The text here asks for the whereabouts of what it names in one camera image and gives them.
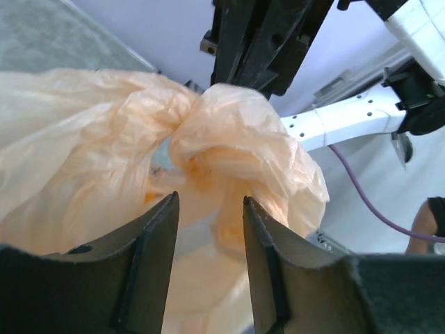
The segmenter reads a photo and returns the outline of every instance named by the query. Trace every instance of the black shirt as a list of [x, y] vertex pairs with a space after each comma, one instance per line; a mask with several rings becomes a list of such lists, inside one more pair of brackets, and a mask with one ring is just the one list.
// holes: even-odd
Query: black shirt
[[445, 198], [429, 198], [428, 206], [436, 220], [437, 232], [435, 233], [435, 236], [445, 237]]

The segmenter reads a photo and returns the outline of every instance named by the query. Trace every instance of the gray floor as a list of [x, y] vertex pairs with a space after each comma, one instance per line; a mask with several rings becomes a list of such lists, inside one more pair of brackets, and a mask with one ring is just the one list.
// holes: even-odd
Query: gray floor
[[0, 70], [55, 67], [155, 70], [63, 1], [2, 1]]

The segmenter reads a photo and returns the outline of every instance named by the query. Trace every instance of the screw hole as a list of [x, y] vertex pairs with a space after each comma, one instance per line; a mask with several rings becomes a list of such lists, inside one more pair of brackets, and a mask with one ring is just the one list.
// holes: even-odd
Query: screw hole
[[283, 37], [280, 34], [276, 33], [270, 37], [270, 46], [278, 50], [283, 44]]
[[82, 245], [70, 250], [67, 254], [85, 254], [92, 251], [92, 247], [89, 245]]

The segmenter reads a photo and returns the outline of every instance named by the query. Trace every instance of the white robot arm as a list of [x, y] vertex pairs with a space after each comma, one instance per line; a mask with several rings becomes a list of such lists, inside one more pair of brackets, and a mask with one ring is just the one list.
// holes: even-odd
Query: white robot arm
[[396, 106], [400, 102], [393, 88], [377, 84], [349, 99], [282, 118], [282, 122], [310, 151], [367, 134], [396, 132], [407, 114]]

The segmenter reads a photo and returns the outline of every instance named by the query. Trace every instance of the plastic bag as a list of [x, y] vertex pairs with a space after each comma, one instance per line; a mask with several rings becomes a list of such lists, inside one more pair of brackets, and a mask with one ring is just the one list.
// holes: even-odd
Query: plastic bag
[[[197, 95], [158, 74], [60, 69], [0, 74], [0, 98], [0, 242], [65, 253], [179, 192], [177, 248], [195, 248], [177, 249], [166, 333], [251, 320], [243, 196], [303, 237], [323, 216], [320, 168], [253, 90]], [[176, 170], [151, 164], [170, 137]], [[213, 241], [196, 246], [197, 231]]]

